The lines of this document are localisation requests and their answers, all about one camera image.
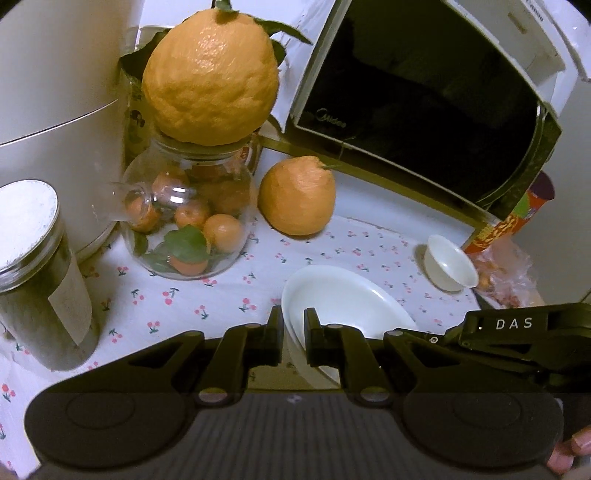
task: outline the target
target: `canister lid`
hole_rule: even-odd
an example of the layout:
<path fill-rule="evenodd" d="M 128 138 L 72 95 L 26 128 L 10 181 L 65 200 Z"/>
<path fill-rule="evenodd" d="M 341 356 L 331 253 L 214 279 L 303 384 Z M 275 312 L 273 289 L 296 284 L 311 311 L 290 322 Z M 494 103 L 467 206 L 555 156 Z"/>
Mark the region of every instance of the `canister lid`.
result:
<path fill-rule="evenodd" d="M 53 254 L 63 230 L 58 220 L 57 193 L 48 183 L 20 180 L 0 188 L 0 291 Z"/>

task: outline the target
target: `large orange citrus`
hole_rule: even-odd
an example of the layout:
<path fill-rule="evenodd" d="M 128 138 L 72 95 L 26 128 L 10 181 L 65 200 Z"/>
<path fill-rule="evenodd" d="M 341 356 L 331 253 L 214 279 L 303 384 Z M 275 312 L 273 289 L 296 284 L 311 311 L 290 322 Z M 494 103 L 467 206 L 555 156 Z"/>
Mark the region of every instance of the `large orange citrus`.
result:
<path fill-rule="evenodd" d="M 318 159 L 289 158 L 273 165 L 259 188 L 258 206 L 273 228 L 286 235 L 320 232 L 335 209 L 332 172 Z"/>
<path fill-rule="evenodd" d="M 142 81 L 156 125 L 181 142 L 237 142 L 268 118 L 279 87 L 273 46 L 252 17 L 203 10 L 174 27 Z"/>

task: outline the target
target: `plastic bag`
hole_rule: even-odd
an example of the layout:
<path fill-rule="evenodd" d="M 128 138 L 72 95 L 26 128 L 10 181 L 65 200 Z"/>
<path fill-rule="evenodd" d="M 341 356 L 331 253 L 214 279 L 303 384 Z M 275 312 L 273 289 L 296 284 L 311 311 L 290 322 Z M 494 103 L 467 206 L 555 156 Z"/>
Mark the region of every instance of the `plastic bag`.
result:
<path fill-rule="evenodd" d="M 485 299 L 501 308 L 530 306 L 532 294 L 537 292 L 532 261 L 513 242 L 512 235 L 502 236 L 486 250 L 469 256 L 478 270 L 476 290 Z"/>

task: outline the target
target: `glass jar lid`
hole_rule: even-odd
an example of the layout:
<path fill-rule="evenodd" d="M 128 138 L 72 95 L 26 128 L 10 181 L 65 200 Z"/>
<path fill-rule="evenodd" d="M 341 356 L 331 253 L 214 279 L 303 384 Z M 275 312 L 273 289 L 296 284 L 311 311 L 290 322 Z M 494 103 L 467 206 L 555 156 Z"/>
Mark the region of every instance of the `glass jar lid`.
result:
<path fill-rule="evenodd" d="M 0 188 L 0 292 L 34 275 L 53 255 L 64 226 L 51 185 L 20 180 Z"/>
<path fill-rule="evenodd" d="M 179 142 L 154 127 L 152 138 L 156 140 L 159 148 L 168 153 L 179 155 L 193 161 L 213 161 L 231 157 L 240 151 L 251 140 L 251 135 L 228 145 L 204 147 L 194 143 Z"/>

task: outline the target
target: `human hand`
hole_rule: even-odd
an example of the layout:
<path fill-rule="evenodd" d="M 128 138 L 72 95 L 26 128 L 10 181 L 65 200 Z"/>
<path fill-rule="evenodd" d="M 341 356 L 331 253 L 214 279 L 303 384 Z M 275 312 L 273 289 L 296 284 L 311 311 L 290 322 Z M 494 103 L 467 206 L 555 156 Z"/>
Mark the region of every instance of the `human hand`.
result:
<path fill-rule="evenodd" d="M 571 470 L 576 456 L 585 455 L 591 455 L 591 426 L 578 431 L 570 440 L 556 445 L 550 456 L 550 460 L 548 460 L 547 466 L 554 473 L 563 475 Z M 582 480 L 591 480 L 591 475 L 583 473 L 582 470 L 587 470 L 587 468 L 573 471 L 573 473 L 577 473 L 579 476 L 573 476 L 572 480 L 579 478 Z"/>

